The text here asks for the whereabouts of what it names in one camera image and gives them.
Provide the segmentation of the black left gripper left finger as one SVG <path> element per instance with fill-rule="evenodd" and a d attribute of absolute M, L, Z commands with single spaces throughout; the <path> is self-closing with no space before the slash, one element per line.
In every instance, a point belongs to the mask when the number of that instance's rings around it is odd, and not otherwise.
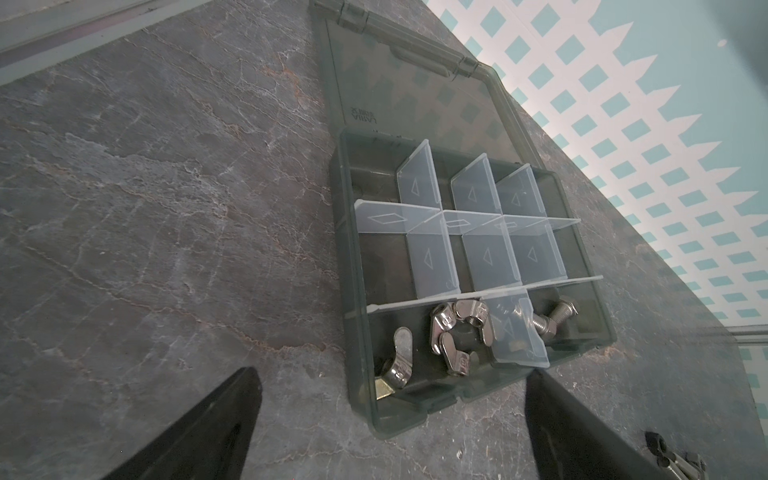
<path fill-rule="evenodd" d="M 236 370 L 108 479 L 239 479 L 262 403 L 257 370 Z"/>

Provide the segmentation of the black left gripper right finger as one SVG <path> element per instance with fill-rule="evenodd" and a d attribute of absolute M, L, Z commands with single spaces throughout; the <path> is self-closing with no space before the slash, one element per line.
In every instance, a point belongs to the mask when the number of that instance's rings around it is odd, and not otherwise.
<path fill-rule="evenodd" d="M 664 479 L 546 371 L 526 379 L 525 420 L 541 479 Z"/>

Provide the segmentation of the dark green compartment organizer box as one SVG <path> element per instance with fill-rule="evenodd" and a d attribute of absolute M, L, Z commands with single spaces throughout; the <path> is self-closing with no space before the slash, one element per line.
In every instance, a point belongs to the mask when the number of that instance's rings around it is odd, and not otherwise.
<path fill-rule="evenodd" d="M 348 398 L 381 439 L 608 346 L 616 335 L 558 176 L 545 169 L 497 72 L 348 1 L 310 18 L 335 151 L 330 162 Z M 432 310 L 485 302 L 494 343 L 451 376 L 430 344 Z M 533 313 L 578 315 L 544 341 Z M 375 378 L 413 336 L 407 386 Z"/>

